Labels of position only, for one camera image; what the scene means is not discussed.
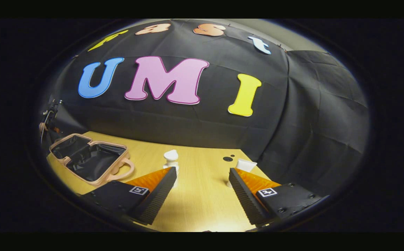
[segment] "pink letter m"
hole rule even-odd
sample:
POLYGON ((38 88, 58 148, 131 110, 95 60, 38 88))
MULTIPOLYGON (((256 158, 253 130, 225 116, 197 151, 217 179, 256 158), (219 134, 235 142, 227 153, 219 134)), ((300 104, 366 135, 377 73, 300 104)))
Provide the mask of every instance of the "pink letter m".
POLYGON ((124 97, 129 100, 143 100, 148 94, 144 91, 146 81, 155 100, 160 99, 173 84, 174 90, 166 98, 178 104, 195 105, 199 103, 197 85, 202 70, 210 64, 201 59, 185 59, 168 73, 160 57, 142 57, 135 61, 139 64, 134 81, 124 97))

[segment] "letter u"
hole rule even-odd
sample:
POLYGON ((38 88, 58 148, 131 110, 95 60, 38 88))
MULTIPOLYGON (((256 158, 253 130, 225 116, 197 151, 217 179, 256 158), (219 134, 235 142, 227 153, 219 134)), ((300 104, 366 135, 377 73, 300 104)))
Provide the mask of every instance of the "letter u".
POLYGON ((107 60, 104 65, 106 69, 104 70, 103 77, 99 85, 95 87, 90 87, 90 79, 95 69, 100 65, 99 62, 95 62, 87 65, 83 69, 83 75, 81 76, 80 83, 78 85, 78 93, 83 98, 95 98, 102 95, 109 88, 112 77, 114 76, 115 68, 124 58, 114 58, 107 60))

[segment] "orange letter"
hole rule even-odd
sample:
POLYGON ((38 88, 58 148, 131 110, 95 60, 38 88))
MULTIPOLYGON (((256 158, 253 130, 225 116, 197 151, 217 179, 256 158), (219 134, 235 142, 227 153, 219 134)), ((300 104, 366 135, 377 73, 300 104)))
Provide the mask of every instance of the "orange letter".
POLYGON ((213 37, 221 36, 224 34, 222 30, 225 30, 225 27, 222 25, 216 24, 201 24, 197 28, 193 30, 194 33, 200 35, 209 35, 213 37))
POLYGON ((140 30, 135 35, 143 35, 143 34, 146 34, 146 33, 162 32, 162 31, 168 30, 168 27, 170 27, 170 26, 171 26, 171 24, 151 25, 151 26, 148 26, 148 27, 144 28, 143 30, 140 30))

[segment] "table surface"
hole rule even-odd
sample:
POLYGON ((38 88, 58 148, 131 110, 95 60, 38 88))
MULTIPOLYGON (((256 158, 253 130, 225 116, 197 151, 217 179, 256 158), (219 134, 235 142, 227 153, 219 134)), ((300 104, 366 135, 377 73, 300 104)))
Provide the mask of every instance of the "table surface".
MULTIPOLYGON (((240 149, 217 149, 173 146, 118 138, 95 132, 84 134, 95 141, 117 143, 128 147, 134 173, 121 182, 127 182, 163 168, 163 154, 177 150, 179 175, 177 186, 172 188, 152 225, 144 226, 162 232, 244 232, 254 229, 245 215, 234 190, 226 185, 230 168, 238 159, 250 159, 240 149)), ((85 194, 95 187, 81 181, 62 166, 50 153, 47 160, 54 172, 73 191, 85 194)), ((129 170, 127 165, 119 173, 129 170)), ((251 173, 267 178, 258 167, 251 173)))

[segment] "white object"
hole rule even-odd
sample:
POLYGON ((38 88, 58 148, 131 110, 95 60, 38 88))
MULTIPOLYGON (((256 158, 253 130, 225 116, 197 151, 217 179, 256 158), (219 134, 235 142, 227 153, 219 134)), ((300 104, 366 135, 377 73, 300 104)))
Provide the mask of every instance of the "white object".
POLYGON ((176 187, 179 178, 179 163, 177 162, 179 155, 176 150, 171 150, 165 152, 165 154, 163 154, 163 157, 166 159, 166 164, 163 165, 163 169, 168 167, 175 167, 175 173, 177 174, 177 178, 175 179, 173 187, 176 187))
MULTIPOLYGON (((253 168, 256 167, 257 164, 258 163, 256 162, 248 161, 245 159, 239 159, 238 162, 236 163, 236 168, 250 173, 253 170, 253 168)), ((230 181, 227 182, 227 186, 230 188, 232 187, 230 181)))

